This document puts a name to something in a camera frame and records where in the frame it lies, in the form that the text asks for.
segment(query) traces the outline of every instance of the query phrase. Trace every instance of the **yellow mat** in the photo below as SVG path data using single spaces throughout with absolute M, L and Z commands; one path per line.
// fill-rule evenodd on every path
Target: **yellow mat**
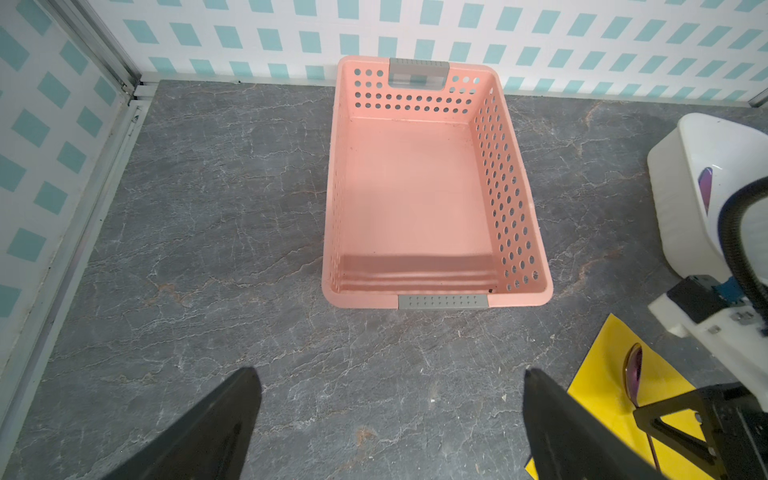
M 587 358 L 576 373 L 568 393 L 600 420 L 630 449 L 653 465 L 648 440 L 635 425 L 634 407 L 624 394 L 624 358 L 635 343 L 643 346 L 643 372 L 637 402 L 657 402 L 694 389 L 672 365 L 648 347 L 624 322 L 610 315 L 600 330 Z M 694 413 L 690 410 L 667 415 L 663 420 L 683 432 L 704 440 Z M 675 480 L 711 480 L 711 477 L 682 455 L 654 440 L 661 472 Z M 531 460 L 525 470 L 538 480 Z

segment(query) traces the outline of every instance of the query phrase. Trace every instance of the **basket handle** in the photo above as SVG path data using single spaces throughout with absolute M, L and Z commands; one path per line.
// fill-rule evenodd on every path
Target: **basket handle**
M 389 59 L 389 86 L 392 88 L 416 88 L 442 90 L 448 80 L 451 64 L 447 61 Z

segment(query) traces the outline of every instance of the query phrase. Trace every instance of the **basket bottom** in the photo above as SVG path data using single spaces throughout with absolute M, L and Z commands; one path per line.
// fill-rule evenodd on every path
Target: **basket bottom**
M 353 118 L 346 127 L 339 290 L 495 289 L 470 126 Z

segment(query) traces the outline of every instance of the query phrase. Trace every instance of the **blue component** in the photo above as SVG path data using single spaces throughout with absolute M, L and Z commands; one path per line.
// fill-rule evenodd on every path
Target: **blue component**
M 733 277 L 729 278 L 725 283 L 715 286 L 714 289 L 731 305 L 740 303 L 741 299 L 744 298 L 741 286 Z

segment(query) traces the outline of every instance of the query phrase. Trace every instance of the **gray handle insert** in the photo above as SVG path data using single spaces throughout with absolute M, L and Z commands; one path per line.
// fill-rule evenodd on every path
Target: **gray handle insert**
M 448 79 L 451 64 L 447 61 L 409 60 L 408 58 L 390 58 L 389 74 L 423 75 Z
M 398 295 L 400 310 L 468 310 L 488 308 L 488 295 Z

